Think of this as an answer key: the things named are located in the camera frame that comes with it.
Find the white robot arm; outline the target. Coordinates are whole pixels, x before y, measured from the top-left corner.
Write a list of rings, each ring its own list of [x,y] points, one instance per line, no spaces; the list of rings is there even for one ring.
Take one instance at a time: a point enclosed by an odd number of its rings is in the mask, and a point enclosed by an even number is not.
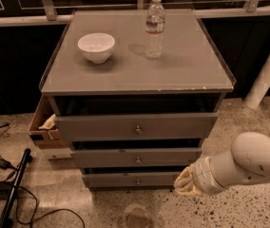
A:
[[[200,157],[174,181],[180,195],[217,195],[236,185],[270,183],[270,138],[255,132],[238,135],[231,146]]]

